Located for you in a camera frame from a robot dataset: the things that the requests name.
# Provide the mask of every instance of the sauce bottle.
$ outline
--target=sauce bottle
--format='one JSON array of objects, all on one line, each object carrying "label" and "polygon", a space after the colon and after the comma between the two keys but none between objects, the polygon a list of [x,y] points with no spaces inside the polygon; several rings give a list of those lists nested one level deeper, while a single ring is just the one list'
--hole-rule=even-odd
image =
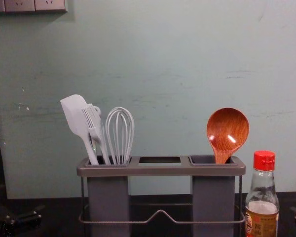
[{"label": "sauce bottle", "polygon": [[275,154],[254,153],[254,172],[246,198],[246,237],[277,237],[279,201],[275,193]]}]

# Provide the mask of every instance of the wooden spoon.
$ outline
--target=wooden spoon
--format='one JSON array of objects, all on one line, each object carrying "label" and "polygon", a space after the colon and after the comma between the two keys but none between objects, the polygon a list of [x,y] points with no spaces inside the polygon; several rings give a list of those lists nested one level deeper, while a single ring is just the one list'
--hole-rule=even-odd
[{"label": "wooden spoon", "polygon": [[233,108],[214,112],[207,123],[207,137],[217,164],[225,164],[246,141],[249,122],[246,116]]}]

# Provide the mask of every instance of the utensil caddy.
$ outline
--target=utensil caddy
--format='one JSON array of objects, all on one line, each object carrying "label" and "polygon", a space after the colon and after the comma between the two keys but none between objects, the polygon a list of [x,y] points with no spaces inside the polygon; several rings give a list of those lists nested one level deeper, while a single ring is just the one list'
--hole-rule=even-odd
[{"label": "utensil caddy", "polygon": [[[192,225],[193,237],[232,237],[234,224],[245,221],[242,213],[244,163],[230,157],[226,164],[215,164],[212,155],[177,157],[131,157],[126,165],[90,165],[88,158],[77,167],[81,177],[84,225],[91,224],[92,237],[130,237],[131,225],[147,224],[163,214],[178,225]],[[146,220],[130,220],[129,176],[191,176],[192,221],[177,221],[160,209]],[[235,177],[239,176],[239,220],[234,220]],[[90,221],[85,219],[84,178],[87,178]]]}]

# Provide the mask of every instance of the wall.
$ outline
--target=wall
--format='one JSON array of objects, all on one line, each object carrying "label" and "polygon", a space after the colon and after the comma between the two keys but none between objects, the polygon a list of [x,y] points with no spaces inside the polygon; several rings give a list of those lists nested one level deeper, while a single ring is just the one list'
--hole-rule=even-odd
[{"label": "wall", "polygon": [[[207,119],[236,107],[238,155],[277,152],[277,191],[296,191],[296,0],[69,1],[64,15],[0,16],[0,144],[9,198],[79,196],[86,156],[59,100],[81,94],[135,118],[134,155],[211,154]],[[132,182],[186,193],[189,178]]]}]

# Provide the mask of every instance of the whisk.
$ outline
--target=whisk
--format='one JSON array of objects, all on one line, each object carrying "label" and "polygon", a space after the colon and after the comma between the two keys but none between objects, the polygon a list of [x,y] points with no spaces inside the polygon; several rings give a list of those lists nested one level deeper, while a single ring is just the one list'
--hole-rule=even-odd
[{"label": "whisk", "polygon": [[135,125],[132,114],[123,107],[115,107],[107,117],[105,131],[113,163],[126,164],[134,140]]}]

